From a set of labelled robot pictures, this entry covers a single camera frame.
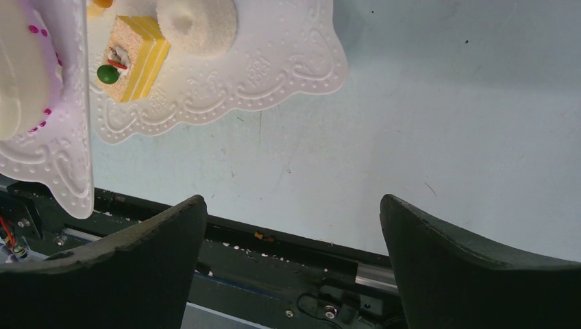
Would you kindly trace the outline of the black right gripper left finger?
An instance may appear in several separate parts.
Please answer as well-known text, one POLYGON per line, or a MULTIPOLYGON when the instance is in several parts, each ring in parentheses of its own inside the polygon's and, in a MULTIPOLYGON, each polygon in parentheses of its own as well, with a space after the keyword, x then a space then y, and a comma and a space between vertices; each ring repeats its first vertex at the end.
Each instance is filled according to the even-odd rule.
POLYGON ((195 195, 44 260, 1 266, 2 328, 179 328, 208 212, 195 195))

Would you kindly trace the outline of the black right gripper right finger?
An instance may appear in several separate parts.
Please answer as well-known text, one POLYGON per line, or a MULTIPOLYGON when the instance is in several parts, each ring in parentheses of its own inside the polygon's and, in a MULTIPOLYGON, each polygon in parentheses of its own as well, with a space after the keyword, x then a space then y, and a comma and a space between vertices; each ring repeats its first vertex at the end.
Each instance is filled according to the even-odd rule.
POLYGON ((409 328, 580 327, 580 263, 498 243, 391 194, 380 222, 409 328))

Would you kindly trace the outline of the yellow cake with berries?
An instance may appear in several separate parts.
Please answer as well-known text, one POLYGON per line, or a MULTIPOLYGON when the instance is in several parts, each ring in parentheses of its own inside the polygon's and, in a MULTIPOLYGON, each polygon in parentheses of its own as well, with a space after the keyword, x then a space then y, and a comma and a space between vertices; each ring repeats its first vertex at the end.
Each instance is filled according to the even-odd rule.
POLYGON ((97 83, 117 103, 146 97, 170 49, 150 16, 117 16, 97 67, 97 83))

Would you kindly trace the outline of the white frosted donut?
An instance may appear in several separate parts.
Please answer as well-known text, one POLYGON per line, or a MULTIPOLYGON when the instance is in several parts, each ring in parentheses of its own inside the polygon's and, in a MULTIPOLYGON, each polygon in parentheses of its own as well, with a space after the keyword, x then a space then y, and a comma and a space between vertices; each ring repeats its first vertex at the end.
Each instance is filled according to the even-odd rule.
POLYGON ((61 98, 62 61, 30 1, 1 2, 1 140, 34 132, 61 98))

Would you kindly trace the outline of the small white round pastry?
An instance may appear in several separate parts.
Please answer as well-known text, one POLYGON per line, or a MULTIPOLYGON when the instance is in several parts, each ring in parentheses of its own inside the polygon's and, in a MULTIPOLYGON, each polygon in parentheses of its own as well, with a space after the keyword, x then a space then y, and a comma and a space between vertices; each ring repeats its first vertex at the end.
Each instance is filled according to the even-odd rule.
POLYGON ((172 47, 198 58, 216 58, 232 47, 238 12, 232 0, 158 1, 156 16, 172 47))

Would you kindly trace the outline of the white three-tier cake stand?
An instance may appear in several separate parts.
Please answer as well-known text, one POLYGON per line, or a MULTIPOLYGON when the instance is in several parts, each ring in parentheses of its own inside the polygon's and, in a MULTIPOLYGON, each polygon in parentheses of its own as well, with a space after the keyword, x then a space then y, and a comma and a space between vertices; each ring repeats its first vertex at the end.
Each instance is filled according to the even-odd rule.
POLYGON ((348 74, 332 1, 236 1, 232 47, 205 59, 170 51, 151 92, 119 103, 97 83, 118 15, 155 16, 154 1, 115 1, 95 18, 87 1, 34 1, 64 58, 64 94, 46 127, 1 143, 1 173, 39 182, 72 217, 92 214, 90 133, 105 143, 203 125, 231 110, 260 111, 291 95, 337 91, 348 74))

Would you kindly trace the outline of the yellow swirl roll cake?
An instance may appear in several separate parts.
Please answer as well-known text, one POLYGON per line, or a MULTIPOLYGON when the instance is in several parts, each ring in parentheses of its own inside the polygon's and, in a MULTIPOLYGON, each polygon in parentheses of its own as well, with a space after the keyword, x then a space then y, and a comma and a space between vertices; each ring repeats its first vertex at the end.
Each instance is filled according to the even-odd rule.
POLYGON ((90 0, 86 4, 86 14, 88 18, 101 16, 105 10, 110 8, 114 0, 90 0))

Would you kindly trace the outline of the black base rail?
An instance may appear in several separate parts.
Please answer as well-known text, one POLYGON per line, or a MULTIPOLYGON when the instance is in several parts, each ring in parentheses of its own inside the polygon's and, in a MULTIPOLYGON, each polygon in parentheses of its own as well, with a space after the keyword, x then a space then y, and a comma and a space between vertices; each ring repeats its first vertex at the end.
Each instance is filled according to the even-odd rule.
MULTIPOLYGON (((171 208, 108 191, 87 220, 39 184, 1 189, 1 266, 44 260, 171 208)), ((208 214, 186 303, 270 328, 405 328, 388 259, 268 232, 208 214)))

